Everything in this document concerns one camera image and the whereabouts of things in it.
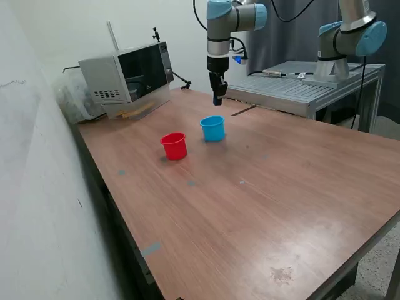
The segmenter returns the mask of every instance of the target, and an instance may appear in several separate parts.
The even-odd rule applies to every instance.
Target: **blue tape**
[[[160,250],[160,248],[161,248],[161,244],[159,242],[155,242],[150,247],[148,247],[145,250],[141,251],[141,254],[142,254],[143,257],[145,257],[145,256],[148,256],[148,255],[156,252],[157,250]]]

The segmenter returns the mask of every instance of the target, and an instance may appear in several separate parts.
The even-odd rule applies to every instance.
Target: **floor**
[[[341,125],[351,127],[351,121]],[[375,134],[400,140],[400,124],[386,117],[376,120]],[[356,285],[348,289],[339,300],[382,300],[388,290],[394,263],[400,248],[400,224],[372,249],[359,264]]]

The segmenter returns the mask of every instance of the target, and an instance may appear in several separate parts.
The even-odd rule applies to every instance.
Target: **white wall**
[[[153,27],[167,41],[173,69],[211,92],[206,32],[197,23],[191,0],[9,0],[50,83],[66,66],[112,51],[106,21],[112,22],[119,47],[153,43]],[[206,25],[207,0],[196,0]],[[243,78],[246,67],[231,61],[227,80]],[[181,86],[176,79],[172,86]]]
[[[121,300],[73,136],[1,1],[0,43],[0,299]]]

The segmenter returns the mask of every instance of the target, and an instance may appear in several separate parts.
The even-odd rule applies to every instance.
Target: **metal table leg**
[[[310,112],[310,113],[307,115],[307,119],[315,120],[315,111],[314,111],[314,112]]]
[[[385,300],[400,300],[400,255],[397,255]]]
[[[364,87],[360,103],[360,121],[358,130],[373,133],[378,113],[379,98],[381,97],[383,77]]]

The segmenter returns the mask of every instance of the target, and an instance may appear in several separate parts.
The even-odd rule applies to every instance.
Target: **plastic cup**
[[[173,132],[161,139],[167,158],[170,161],[177,161],[188,155],[186,149],[185,134],[183,132]]]
[[[224,121],[222,116],[210,116],[201,120],[200,125],[206,142],[219,142],[225,138]]]

